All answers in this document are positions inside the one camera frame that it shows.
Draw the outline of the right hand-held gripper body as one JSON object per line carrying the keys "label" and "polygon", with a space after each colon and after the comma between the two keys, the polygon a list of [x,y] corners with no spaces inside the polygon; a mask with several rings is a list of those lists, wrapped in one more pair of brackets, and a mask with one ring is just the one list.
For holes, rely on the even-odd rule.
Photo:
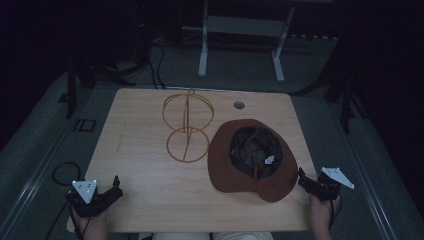
{"label": "right hand-held gripper body", "polygon": [[321,168],[318,176],[315,195],[320,201],[335,200],[340,192],[341,186],[354,189],[355,185],[348,179],[340,168]]}

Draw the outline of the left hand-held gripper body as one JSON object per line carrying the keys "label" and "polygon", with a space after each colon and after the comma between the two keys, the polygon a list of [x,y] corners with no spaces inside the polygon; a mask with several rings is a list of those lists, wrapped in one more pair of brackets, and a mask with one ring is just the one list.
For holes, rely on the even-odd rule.
{"label": "left hand-held gripper body", "polygon": [[83,218],[95,217],[112,204],[113,190],[100,194],[97,181],[73,181],[67,200],[76,213]]}

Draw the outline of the brown felt hat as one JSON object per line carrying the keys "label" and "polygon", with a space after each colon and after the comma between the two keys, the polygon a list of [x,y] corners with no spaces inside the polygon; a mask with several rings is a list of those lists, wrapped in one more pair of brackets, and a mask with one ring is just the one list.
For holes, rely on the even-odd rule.
{"label": "brown felt hat", "polygon": [[286,197],[297,181],[297,163],[287,143],[255,119],[220,126],[209,146],[208,172],[217,190],[256,192],[266,202]]}

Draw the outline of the person's left hand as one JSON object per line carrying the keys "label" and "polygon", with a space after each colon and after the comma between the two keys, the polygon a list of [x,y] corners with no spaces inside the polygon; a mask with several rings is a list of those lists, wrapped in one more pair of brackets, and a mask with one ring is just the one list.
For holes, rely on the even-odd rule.
{"label": "person's left hand", "polygon": [[107,240],[107,210],[91,218],[82,218],[75,210],[72,210],[72,213],[75,219],[74,226],[77,228],[83,240]]}

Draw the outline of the person's right hand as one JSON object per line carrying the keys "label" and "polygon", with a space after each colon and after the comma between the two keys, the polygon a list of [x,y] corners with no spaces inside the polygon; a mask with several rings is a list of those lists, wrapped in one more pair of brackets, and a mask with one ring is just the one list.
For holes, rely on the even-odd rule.
{"label": "person's right hand", "polygon": [[330,229],[330,222],[338,211],[341,198],[332,201],[320,201],[311,195],[310,199],[310,225],[312,229]]}

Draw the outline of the black tripod stand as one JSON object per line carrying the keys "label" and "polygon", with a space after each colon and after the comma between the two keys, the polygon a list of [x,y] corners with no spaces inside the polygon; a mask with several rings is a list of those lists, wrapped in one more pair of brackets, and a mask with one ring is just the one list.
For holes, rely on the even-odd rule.
{"label": "black tripod stand", "polygon": [[350,133],[349,120],[356,117],[355,113],[359,113],[363,118],[368,117],[359,95],[355,92],[355,79],[358,77],[359,67],[352,43],[352,38],[347,33],[339,37],[318,80],[290,93],[290,96],[300,97],[328,84],[324,99],[327,103],[341,100],[340,125],[346,134]]}
{"label": "black tripod stand", "polygon": [[151,20],[148,0],[67,0],[64,47],[67,118],[77,107],[77,85],[98,79],[130,86],[126,79],[147,65]]}

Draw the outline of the metal floor rail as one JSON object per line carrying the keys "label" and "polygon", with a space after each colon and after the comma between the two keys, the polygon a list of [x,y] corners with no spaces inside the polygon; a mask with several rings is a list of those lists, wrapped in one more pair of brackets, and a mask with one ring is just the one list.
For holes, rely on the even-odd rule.
{"label": "metal floor rail", "polygon": [[0,153],[0,240],[51,240],[62,190],[50,179],[65,135],[16,138]]}
{"label": "metal floor rail", "polygon": [[355,146],[349,135],[343,136],[345,144],[349,150],[352,159],[353,169],[357,175],[359,185],[362,188],[366,202],[369,206],[374,221],[379,229],[380,235],[383,240],[398,240],[390,221],[388,220],[386,211],[384,210],[380,198],[375,191],[375,188],[366,173],[366,169],[361,162],[359,153],[356,151]]}

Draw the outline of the black rectangular floor frame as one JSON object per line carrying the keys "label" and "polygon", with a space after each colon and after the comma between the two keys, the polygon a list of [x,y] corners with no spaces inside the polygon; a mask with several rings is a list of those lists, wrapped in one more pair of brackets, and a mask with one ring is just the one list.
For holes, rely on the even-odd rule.
{"label": "black rectangular floor frame", "polygon": [[93,132],[97,122],[91,119],[78,119],[73,127],[74,132]]}

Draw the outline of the white metal desk frame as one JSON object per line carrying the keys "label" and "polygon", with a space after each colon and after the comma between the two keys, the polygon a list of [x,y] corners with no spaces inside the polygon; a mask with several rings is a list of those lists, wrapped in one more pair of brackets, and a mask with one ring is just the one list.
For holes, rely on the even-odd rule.
{"label": "white metal desk frame", "polygon": [[288,12],[284,20],[263,20],[253,18],[226,17],[209,14],[209,1],[203,1],[202,15],[202,42],[198,66],[198,76],[205,77],[207,75],[208,66],[208,34],[209,33],[226,33],[240,34],[250,36],[275,37],[278,39],[278,45],[271,51],[271,59],[273,63],[276,81],[283,83],[285,76],[281,64],[280,55],[283,51],[285,40],[288,36],[288,30],[296,7],[294,5],[288,8]]}

